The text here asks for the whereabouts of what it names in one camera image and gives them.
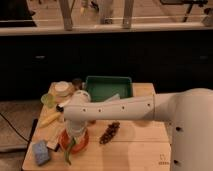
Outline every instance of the floor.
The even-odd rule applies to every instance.
[[[4,101],[0,102],[0,112],[26,139],[29,139],[33,120],[38,118],[42,108],[40,100]],[[26,145],[0,116],[0,151],[5,147]],[[25,152],[1,153],[1,171],[20,171]]]
[[[59,26],[63,25],[62,15],[58,0],[28,0],[28,6],[36,14],[33,16],[37,26]],[[203,8],[194,5],[190,21],[201,21],[203,19],[203,10],[213,6],[213,0],[209,0],[208,4]],[[168,23],[181,22],[188,5],[162,5],[159,0],[135,0],[133,11],[133,23]],[[112,4],[112,15],[110,16],[113,23],[122,23],[124,0],[114,0]],[[72,19],[74,25],[94,25],[100,23],[99,13],[93,8],[81,11],[81,1],[75,2]]]

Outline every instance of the yellow object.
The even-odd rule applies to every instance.
[[[47,116],[46,118],[44,118],[43,121],[41,121],[40,127],[45,127],[45,126],[49,125],[51,122],[53,122],[60,116],[61,116],[60,112],[56,112],[56,113],[53,113],[53,114]]]
[[[47,106],[48,108],[53,108],[54,105],[55,105],[55,102],[54,102],[54,97],[52,94],[50,93],[47,93],[47,94],[44,94],[42,97],[41,97],[41,102]]]

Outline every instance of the gray floor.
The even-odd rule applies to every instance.
[[[25,137],[29,138],[33,120],[38,118],[42,104],[39,100],[0,102],[0,112]],[[26,145],[0,116],[0,150],[14,145]],[[25,152],[0,153],[1,171],[21,170]]]

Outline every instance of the brown food item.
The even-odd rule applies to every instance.
[[[82,80],[80,78],[75,78],[72,80],[72,85],[74,86],[75,90],[82,90]]]
[[[112,124],[108,125],[108,128],[104,132],[104,134],[100,137],[99,143],[106,144],[116,135],[118,129],[120,128],[120,122],[116,121]]]

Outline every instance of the green vegetable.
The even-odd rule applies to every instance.
[[[75,139],[73,138],[72,141],[69,143],[69,145],[67,146],[67,149],[64,151],[64,157],[67,163],[69,163],[69,165],[71,165],[71,161],[69,159],[69,154],[71,149],[73,148],[73,146],[76,144]]]

